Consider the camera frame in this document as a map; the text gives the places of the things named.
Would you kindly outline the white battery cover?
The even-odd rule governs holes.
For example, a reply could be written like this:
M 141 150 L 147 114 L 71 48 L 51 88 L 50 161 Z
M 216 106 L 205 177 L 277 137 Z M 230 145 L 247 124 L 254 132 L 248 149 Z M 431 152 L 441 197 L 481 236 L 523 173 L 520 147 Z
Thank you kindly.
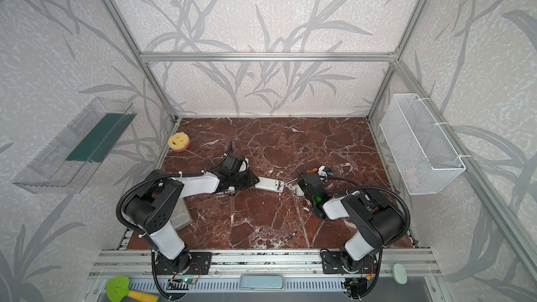
M 295 186 L 295 191 L 298 197 L 304 197 L 303 190 L 298 185 Z

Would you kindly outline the white remote control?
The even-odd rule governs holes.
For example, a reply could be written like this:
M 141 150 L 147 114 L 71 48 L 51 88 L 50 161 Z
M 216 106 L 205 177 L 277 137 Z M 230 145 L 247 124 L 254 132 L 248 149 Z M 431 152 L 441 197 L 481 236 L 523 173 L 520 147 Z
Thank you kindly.
M 254 185 L 255 189 L 282 193 L 284 182 L 276 179 L 259 177 L 259 181 Z

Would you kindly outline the orange handled screwdriver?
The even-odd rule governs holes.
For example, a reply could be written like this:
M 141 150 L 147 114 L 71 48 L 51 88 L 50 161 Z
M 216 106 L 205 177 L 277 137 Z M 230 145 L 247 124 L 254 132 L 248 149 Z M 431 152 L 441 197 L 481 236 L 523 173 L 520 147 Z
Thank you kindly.
M 286 185 L 289 185 L 291 183 L 295 183 L 297 182 L 299 179 L 303 178 L 306 174 L 309 174 L 309 173 L 317 173 L 318 172 L 318 168 L 314 168 L 314 169 L 311 169 L 309 171 L 307 171 L 306 173 L 302 173 L 300 174 L 299 176 L 297 176 L 296 178 L 290 180 L 290 181 L 287 181 L 283 184 L 283 186 L 286 186 Z

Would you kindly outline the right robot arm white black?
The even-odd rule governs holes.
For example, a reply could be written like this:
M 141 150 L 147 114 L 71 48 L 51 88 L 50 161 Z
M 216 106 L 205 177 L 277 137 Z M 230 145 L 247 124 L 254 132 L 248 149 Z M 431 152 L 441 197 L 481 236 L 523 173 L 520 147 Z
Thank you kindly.
M 344 193 L 330 196 L 324 183 L 329 175 L 306 173 L 297 184 L 321 220 L 348 218 L 357 232 L 339 251 L 342 270 L 356 273 L 366 259 L 401 239 L 411 223 L 411 214 L 403 199 L 391 190 L 378 186 L 354 186 Z

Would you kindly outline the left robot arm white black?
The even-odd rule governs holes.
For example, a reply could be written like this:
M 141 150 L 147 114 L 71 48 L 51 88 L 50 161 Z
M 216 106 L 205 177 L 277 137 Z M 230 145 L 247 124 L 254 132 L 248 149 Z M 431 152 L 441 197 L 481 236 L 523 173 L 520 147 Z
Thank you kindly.
M 199 173 L 156 169 L 120 197 L 116 218 L 138 232 L 159 255 L 182 268 L 190 261 L 190 251 L 171 223 L 178 201 L 200 194 L 246 190 L 259 182 L 248 159 L 233 153 Z

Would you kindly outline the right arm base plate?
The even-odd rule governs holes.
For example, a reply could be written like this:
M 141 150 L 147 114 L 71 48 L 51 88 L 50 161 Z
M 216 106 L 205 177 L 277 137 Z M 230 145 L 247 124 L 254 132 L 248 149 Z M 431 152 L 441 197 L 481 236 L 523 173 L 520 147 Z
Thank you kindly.
M 378 267 L 375 256 L 367 254 L 361 261 L 342 260 L 340 251 L 320 250 L 323 274 L 358 274 L 373 275 Z

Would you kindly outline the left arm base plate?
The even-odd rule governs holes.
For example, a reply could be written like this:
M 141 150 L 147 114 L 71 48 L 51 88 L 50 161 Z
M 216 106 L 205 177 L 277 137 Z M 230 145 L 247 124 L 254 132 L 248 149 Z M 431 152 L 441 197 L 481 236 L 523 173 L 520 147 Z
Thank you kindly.
M 152 271 L 156 275 L 208 275 L 212 255 L 211 252 L 181 253 L 177 259 L 170 260 L 157 253 Z

